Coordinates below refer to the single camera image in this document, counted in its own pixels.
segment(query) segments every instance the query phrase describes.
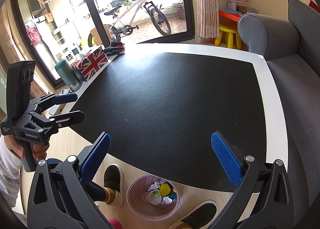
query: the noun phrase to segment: table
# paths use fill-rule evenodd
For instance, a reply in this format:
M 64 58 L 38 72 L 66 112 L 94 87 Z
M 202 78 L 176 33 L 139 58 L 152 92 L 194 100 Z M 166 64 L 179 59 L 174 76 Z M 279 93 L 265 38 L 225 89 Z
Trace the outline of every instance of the table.
M 221 10 L 219 10 L 219 15 L 225 18 L 231 19 L 232 21 L 235 21 L 235 22 L 238 22 L 241 17 L 241 15 L 239 14 L 230 14 Z
M 71 127 L 90 142 L 111 136 L 109 153 L 151 174 L 194 187 L 233 192 L 211 149 L 220 130 L 244 154 L 288 164 L 284 114 L 262 56 L 188 44 L 140 44 L 110 58 L 77 92 Z

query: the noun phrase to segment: thermos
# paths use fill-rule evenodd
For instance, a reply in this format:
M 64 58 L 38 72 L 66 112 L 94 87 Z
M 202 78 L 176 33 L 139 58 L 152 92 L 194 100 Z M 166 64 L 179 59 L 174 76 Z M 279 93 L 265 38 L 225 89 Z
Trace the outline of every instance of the thermos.
M 54 68 L 72 92 L 76 92 L 79 90 L 79 88 L 81 88 L 81 81 L 73 72 L 71 66 L 67 63 L 66 59 L 60 60 Z

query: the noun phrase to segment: black table mat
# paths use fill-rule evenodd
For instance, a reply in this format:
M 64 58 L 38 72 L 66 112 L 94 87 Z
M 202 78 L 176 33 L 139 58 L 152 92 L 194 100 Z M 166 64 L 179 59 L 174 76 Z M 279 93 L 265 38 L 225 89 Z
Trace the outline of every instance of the black table mat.
M 137 52 L 117 56 L 72 111 L 72 129 L 93 143 L 111 136 L 109 153 L 151 174 L 194 187 L 233 192 L 211 149 L 220 130 L 245 155 L 266 160 L 266 124 L 249 62 L 213 56 Z

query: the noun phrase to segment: white shoe sole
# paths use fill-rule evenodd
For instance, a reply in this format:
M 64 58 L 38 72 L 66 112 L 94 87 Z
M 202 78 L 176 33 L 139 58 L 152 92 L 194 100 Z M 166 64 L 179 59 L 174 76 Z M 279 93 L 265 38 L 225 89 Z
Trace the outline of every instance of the white shoe sole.
M 204 201 L 202 202 L 200 205 L 198 205 L 195 209 L 193 209 L 189 214 L 187 214 L 186 216 L 184 216 L 183 218 L 181 218 L 178 222 L 175 222 L 173 225 L 171 225 L 168 229 L 175 229 L 177 228 L 179 225 L 182 225 L 183 222 L 181 220 L 185 219 L 186 217 L 188 217 L 190 214 L 192 214 L 196 209 L 198 209 L 200 206 L 203 206 L 205 204 L 208 204 L 208 203 L 212 203 L 216 206 L 216 208 L 218 209 L 218 206 L 217 206 L 217 203 L 215 203 L 214 201 L 212 200 L 207 200 L 207 201 Z M 214 215 L 214 217 L 212 218 L 212 220 L 209 222 L 209 224 L 211 224 L 213 222 L 213 220 L 215 219 L 216 217 L 216 214 Z
M 108 167 L 111 165 L 116 166 L 120 172 L 120 192 L 116 191 L 115 199 L 110 204 L 107 204 L 107 205 L 112 206 L 113 208 L 120 208 L 123 205 L 123 172 L 122 172 L 122 168 L 118 164 L 113 163 L 108 165 Z

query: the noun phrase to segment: metal screw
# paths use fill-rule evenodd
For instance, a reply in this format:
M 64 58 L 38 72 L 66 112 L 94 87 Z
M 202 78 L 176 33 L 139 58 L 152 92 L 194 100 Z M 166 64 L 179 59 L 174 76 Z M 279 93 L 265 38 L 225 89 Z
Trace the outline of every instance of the metal screw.
M 276 160 L 276 164 L 278 164 L 279 166 L 283 165 L 283 161 L 282 160 Z
M 74 155 L 71 155 L 71 156 L 69 156 L 68 157 L 68 162 L 74 162 L 75 160 L 77 159 L 77 157 L 76 156 L 74 156 Z
M 246 159 L 248 162 L 253 162 L 253 161 L 254 161 L 254 158 L 253 158 L 251 155 L 246 156 L 245 159 Z
M 43 165 L 45 165 L 45 160 L 41 160 L 41 161 L 39 161 L 39 166 L 43 166 Z

